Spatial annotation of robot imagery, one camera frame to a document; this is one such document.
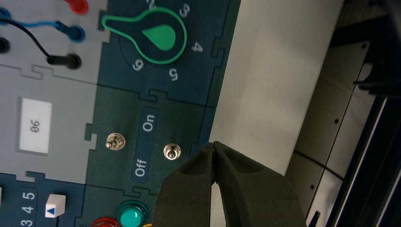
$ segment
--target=white button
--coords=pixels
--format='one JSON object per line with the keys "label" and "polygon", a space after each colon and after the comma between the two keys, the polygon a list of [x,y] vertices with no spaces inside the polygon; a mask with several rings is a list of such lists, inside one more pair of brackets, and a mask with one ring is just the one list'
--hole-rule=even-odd
{"label": "white button", "polygon": [[56,218],[65,213],[65,195],[49,195],[46,202],[46,218]]}

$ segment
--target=green indicator light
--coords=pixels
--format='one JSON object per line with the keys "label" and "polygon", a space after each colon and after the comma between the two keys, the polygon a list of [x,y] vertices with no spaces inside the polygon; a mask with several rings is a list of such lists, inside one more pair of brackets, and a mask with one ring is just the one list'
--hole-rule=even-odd
{"label": "green indicator light", "polygon": [[123,227],[140,227],[143,224],[145,215],[138,208],[126,209],[120,217]]}
{"label": "green indicator light", "polygon": [[126,201],[117,209],[117,219],[122,227],[142,227],[148,219],[149,210],[138,201]]}

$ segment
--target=green outline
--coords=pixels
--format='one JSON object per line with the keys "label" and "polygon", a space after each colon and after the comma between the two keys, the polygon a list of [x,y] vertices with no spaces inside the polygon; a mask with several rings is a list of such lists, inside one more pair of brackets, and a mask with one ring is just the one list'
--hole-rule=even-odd
{"label": "green outline", "polygon": [[[154,60],[148,56],[146,56],[142,50],[139,48],[137,42],[134,40],[134,38],[132,38],[131,36],[129,36],[128,34],[121,32],[117,29],[114,29],[110,26],[106,25],[107,20],[115,20],[115,21],[121,21],[121,22],[138,22],[140,20],[142,20],[144,17],[146,17],[147,15],[154,13],[154,12],[162,12],[162,13],[167,13],[171,16],[173,16],[175,19],[178,20],[178,22],[180,22],[181,27],[184,30],[184,43],[183,46],[181,47],[181,50],[179,51],[178,54],[176,54],[174,57],[168,59],[168,60],[163,60],[163,61],[159,61],[159,60]],[[122,37],[125,37],[127,39],[129,39],[132,43],[134,43],[135,48],[137,49],[137,51],[139,52],[139,54],[147,61],[153,63],[153,64],[158,64],[158,65],[165,65],[165,64],[169,64],[174,62],[175,60],[177,60],[183,53],[185,50],[185,47],[187,45],[187,40],[188,40],[188,34],[187,34],[187,29],[185,28],[185,24],[183,22],[183,20],[181,20],[181,18],[172,10],[164,8],[164,7],[157,7],[154,9],[148,9],[146,11],[143,11],[141,14],[139,14],[136,17],[119,17],[119,16],[110,16],[110,15],[105,15],[102,18],[102,25],[103,27],[105,27],[105,29],[110,30],[111,32],[116,33],[117,35],[121,35]]]}

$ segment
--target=control panel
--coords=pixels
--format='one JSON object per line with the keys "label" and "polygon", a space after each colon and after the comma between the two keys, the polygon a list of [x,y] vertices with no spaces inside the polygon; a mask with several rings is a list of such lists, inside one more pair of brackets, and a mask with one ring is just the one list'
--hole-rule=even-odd
{"label": "control panel", "polygon": [[0,227],[151,227],[209,141],[239,6],[0,1]]}

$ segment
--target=white label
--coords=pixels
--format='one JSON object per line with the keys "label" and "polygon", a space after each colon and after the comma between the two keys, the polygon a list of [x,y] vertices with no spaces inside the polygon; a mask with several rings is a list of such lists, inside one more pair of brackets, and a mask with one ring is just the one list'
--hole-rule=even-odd
{"label": "white label", "polygon": [[51,103],[23,98],[19,149],[48,154],[51,120]]}

